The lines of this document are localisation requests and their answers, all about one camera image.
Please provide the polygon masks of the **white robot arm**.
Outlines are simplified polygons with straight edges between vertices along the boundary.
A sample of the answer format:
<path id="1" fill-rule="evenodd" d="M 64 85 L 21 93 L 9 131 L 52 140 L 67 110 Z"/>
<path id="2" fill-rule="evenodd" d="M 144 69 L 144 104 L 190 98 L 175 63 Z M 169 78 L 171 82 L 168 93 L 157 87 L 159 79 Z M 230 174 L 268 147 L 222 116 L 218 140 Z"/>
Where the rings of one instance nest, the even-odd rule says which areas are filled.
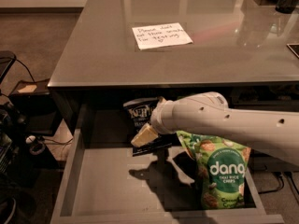
<path id="1" fill-rule="evenodd" d="M 131 144 L 142 147 L 177 131 L 216 135 L 299 165 L 299 113 L 232 109 L 217 92 L 162 98 Z"/>

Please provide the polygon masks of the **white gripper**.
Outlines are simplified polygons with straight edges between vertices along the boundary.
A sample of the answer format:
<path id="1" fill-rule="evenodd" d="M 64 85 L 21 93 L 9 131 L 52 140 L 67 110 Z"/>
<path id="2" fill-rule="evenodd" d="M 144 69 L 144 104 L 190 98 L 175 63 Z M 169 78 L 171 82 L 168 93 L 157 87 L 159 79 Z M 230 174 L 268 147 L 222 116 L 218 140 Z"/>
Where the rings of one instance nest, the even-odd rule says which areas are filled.
<path id="1" fill-rule="evenodd" d="M 166 101 L 163 96 L 158 97 L 158 104 L 152 111 L 150 124 L 146 123 L 132 139 L 134 147 L 142 147 L 159 137 L 159 134 L 174 133 L 172 117 L 173 101 Z"/>

